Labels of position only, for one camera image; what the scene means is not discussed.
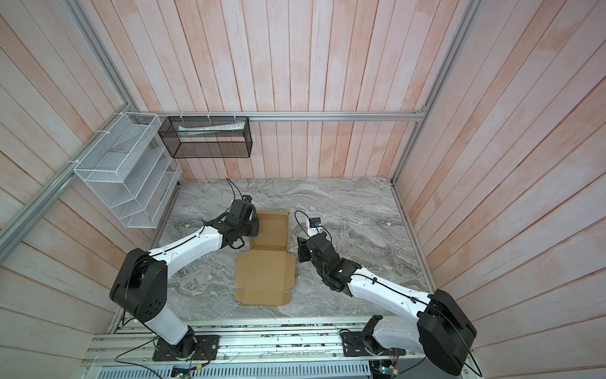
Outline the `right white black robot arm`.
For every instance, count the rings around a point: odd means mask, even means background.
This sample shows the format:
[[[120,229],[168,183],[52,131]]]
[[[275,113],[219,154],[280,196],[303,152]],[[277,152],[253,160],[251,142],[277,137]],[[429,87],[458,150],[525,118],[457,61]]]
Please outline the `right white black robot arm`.
[[[453,297],[440,289],[430,294],[402,287],[339,257],[325,232],[299,237],[298,259],[312,262],[322,282],[334,292],[360,298],[394,314],[375,315],[344,343],[379,355],[392,350],[422,353],[443,372],[458,376],[471,354],[477,330]]]

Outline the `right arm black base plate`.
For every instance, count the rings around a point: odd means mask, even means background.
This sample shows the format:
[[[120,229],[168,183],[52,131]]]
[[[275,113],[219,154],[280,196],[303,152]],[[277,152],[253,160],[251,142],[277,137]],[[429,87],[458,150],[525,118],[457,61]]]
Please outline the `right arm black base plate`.
[[[339,330],[339,336],[345,357],[406,355],[406,351],[403,349],[382,347],[368,333],[352,332],[344,328]]]

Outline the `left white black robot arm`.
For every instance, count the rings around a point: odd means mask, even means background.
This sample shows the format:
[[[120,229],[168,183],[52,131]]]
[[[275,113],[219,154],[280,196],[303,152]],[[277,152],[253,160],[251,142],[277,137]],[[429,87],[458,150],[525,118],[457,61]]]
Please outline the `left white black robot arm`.
[[[131,250],[110,289],[110,300],[150,329],[180,359],[192,355],[193,329],[167,306],[168,280],[196,260],[229,246],[237,250],[243,238],[256,237],[259,220],[253,199],[243,195],[198,231],[150,251]]]

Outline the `brown cardboard box sheet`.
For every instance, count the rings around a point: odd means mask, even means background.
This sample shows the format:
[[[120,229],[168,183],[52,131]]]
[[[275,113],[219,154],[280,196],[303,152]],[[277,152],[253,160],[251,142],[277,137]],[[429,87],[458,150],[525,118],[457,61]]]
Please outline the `brown cardboard box sheet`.
[[[259,235],[238,255],[234,297],[246,305],[285,306],[295,286],[296,257],[287,251],[289,213],[259,211]]]

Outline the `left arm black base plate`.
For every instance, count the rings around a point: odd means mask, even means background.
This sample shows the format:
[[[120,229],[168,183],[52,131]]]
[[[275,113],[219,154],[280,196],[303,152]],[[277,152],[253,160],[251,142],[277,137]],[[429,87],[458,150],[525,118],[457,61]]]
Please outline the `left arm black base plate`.
[[[219,348],[219,335],[192,335],[186,334],[184,339],[176,345],[171,345],[162,338],[158,339],[153,353],[153,362],[201,360],[213,361],[216,359]]]

